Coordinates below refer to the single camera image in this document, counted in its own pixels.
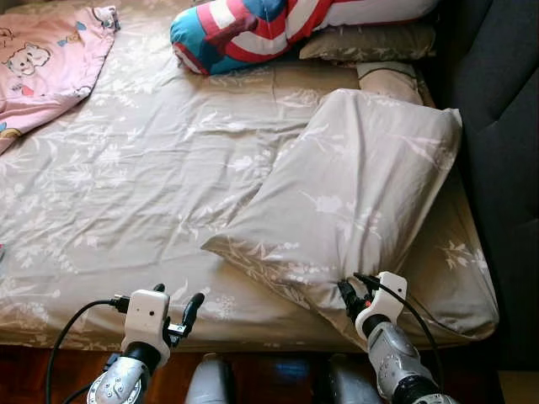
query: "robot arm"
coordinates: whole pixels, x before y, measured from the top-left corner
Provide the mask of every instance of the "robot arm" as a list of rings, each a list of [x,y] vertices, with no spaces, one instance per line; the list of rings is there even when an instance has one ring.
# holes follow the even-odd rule
[[[187,338],[204,302],[197,293],[185,307],[181,324],[172,324],[168,314],[170,297],[164,285],[154,290],[136,290],[131,297],[116,296],[119,311],[126,313],[122,355],[90,387],[88,404],[139,404],[156,368],[170,357],[170,347]]]
[[[377,278],[373,284],[386,286],[404,299],[405,278],[389,272]],[[361,299],[349,282],[339,283],[347,314],[367,342],[379,394],[392,404],[457,404],[441,394],[432,374],[421,364],[418,350],[397,325],[403,304],[381,287],[366,286],[369,292]]]

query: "upholstered headboard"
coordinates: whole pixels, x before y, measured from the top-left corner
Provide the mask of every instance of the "upholstered headboard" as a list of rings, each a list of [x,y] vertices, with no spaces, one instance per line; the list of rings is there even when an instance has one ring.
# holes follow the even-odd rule
[[[537,1],[445,0],[424,67],[440,107],[461,110],[460,167],[496,288],[501,368],[537,369]]]

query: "wire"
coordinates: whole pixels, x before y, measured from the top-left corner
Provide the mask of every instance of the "wire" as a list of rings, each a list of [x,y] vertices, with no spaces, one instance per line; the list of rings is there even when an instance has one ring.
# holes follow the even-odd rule
[[[423,321],[423,319],[421,318],[419,313],[405,299],[403,299],[401,296],[397,295],[395,292],[393,292],[391,289],[389,289],[384,284],[381,284],[378,280],[374,280],[370,276],[366,276],[364,274],[355,273],[354,276],[357,279],[363,281],[364,283],[368,283],[368,284],[374,285],[376,287],[379,287],[380,289],[385,290],[388,294],[390,294],[395,299],[400,301],[403,305],[405,305],[406,308],[408,310],[410,310],[410,312],[414,315],[415,319],[418,321],[419,325],[423,329],[423,332],[424,332],[425,336],[429,340],[430,346],[432,347],[432,350],[433,350],[433,352],[435,354],[436,368],[438,369],[438,372],[437,372],[438,373],[438,383],[440,384],[440,393],[443,393],[444,392],[444,370],[443,370],[443,368],[441,366],[441,358],[440,358],[440,352],[438,350],[438,345],[436,344],[436,341],[435,341],[434,337],[430,333],[429,328],[427,328],[427,325],[425,324],[425,322]]]
[[[58,348],[60,347],[61,342],[63,341],[66,334],[69,332],[69,329],[73,325],[73,323],[89,308],[98,306],[98,305],[109,305],[114,306],[115,301],[113,299],[109,300],[96,300],[91,303],[88,303],[85,307],[77,311],[75,315],[69,320],[69,322],[66,324],[63,330],[61,330],[60,335],[56,339],[56,342],[54,344],[54,347],[52,348],[51,356],[49,357],[49,364],[47,365],[47,374],[45,378],[45,404],[51,404],[51,374],[52,374],[52,366],[54,365],[54,359],[56,356],[56,352],[58,351]]]
[[[88,383],[82,389],[75,391],[66,400],[64,400],[64,402],[62,404],[70,404],[73,400],[75,400],[81,394],[84,394],[86,391],[90,390],[90,387],[92,387],[92,384],[93,384],[93,382]]]

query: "cartoon print blanket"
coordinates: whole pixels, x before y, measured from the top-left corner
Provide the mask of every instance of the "cartoon print blanket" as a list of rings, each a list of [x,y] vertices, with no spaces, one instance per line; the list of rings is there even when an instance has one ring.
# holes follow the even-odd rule
[[[215,0],[174,19],[176,56],[193,72],[214,74],[269,61],[328,25],[417,19],[438,0]]]
[[[118,28],[113,6],[0,15],[0,154],[90,94]]]

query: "mattress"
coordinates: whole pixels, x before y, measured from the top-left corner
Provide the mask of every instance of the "mattress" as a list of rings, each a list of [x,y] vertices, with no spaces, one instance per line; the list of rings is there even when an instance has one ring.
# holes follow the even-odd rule
[[[355,70],[285,59],[197,76],[177,66],[168,42],[171,19],[189,2],[115,5],[122,30],[88,101],[0,157],[0,343],[50,347],[89,301],[164,283],[173,321],[194,293],[206,294],[180,349],[354,349],[319,315],[200,246],[257,193],[321,97],[357,88]],[[447,184],[402,272],[437,340],[454,344],[488,336],[498,313],[458,174]],[[467,231],[448,236],[436,204],[448,205]],[[437,231],[445,245],[433,242]],[[399,321],[424,342],[407,313]],[[120,314],[95,308],[66,345],[117,349],[122,332]]]

